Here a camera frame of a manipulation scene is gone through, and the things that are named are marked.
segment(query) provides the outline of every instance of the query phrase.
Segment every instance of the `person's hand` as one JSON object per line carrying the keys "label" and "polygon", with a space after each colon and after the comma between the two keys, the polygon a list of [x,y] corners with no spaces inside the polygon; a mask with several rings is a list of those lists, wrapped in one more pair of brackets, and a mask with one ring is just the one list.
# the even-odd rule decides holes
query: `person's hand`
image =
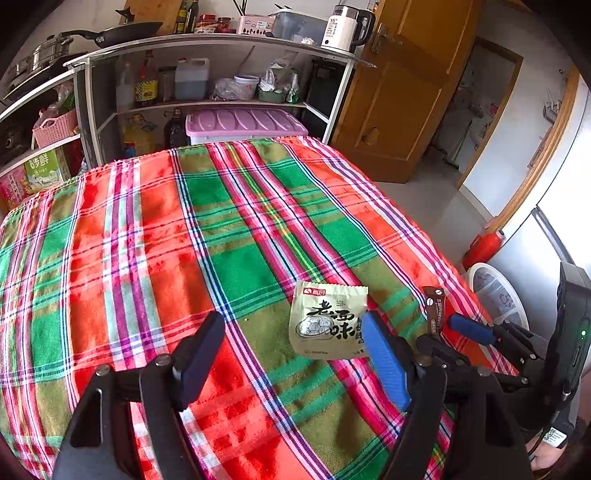
{"label": "person's hand", "polygon": [[[531,448],[534,446],[535,441],[538,439],[537,436],[532,438],[526,445],[527,451],[529,452]],[[531,469],[533,471],[536,470],[543,470],[545,468],[550,468],[554,465],[560,456],[564,453],[566,445],[562,448],[555,448],[552,447],[549,443],[543,442],[540,443],[539,447],[536,448],[534,452],[534,459],[531,461]]]}

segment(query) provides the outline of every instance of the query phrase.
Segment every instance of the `plaid tablecloth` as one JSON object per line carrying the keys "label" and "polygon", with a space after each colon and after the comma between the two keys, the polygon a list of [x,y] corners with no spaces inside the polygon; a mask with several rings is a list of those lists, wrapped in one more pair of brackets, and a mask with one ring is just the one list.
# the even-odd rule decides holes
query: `plaid tablecloth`
{"label": "plaid tablecloth", "polygon": [[[216,309],[226,339],[181,415],[207,474],[376,478],[404,416],[366,359],[294,353],[297,279],[368,286],[369,308],[411,342],[426,331],[422,286],[483,318],[427,235],[311,138],[163,151],[37,195],[0,229],[0,432],[48,478],[96,366],[141,367]],[[146,476],[158,478],[137,405],[132,416]],[[444,414],[427,478],[440,476],[451,429]]]}

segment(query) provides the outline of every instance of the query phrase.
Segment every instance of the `refrigerator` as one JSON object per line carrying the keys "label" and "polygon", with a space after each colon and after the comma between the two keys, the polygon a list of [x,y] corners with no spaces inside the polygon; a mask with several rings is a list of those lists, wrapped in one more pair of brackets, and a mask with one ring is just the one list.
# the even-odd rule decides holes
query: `refrigerator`
{"label": "refrigerator", "polygon": [[[556,325],[560,261],[591,277],[591,94],[574,140],[550,186],[489,261],[509,280],[530,330],[549,339]],[[583,375],[591,369],[591,355]]]}

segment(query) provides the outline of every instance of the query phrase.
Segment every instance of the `cable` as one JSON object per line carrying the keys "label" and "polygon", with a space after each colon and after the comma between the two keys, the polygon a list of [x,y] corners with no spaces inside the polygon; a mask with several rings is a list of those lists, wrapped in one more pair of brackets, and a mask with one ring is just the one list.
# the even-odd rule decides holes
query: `cable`
{"label": "cable", "polygon": [[549,423],[548,425],[546,425],[544,427],[544,430],[542,430],[542,433],[540,433],[540,436],[538,437],[538,439],[535,441],[534,446],[531,448],[531,450],[529,452],[527,452],[527,456],[530,458],[530,461],[532,461],[534,459],[534,455],[533,453],[536,451],[536,449],[540,446],[540,443],[542,443],[542,440],[544,440],[544,437],[546,436],[546,434],[550,431],[550,428],[552,427],[552,424]]}

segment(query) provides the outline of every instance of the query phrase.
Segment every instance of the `wire basket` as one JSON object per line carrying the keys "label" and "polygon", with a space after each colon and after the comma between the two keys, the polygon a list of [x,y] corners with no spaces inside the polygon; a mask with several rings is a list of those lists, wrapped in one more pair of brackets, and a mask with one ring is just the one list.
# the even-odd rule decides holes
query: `wire basket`
{"label": "wire basket", "polygon": [[33,129],[33,136],[35,136],[39,147],[43,148],[71,137],[77,126],[76,110],[72,110],[56,118],[46,119],[39,127]]}

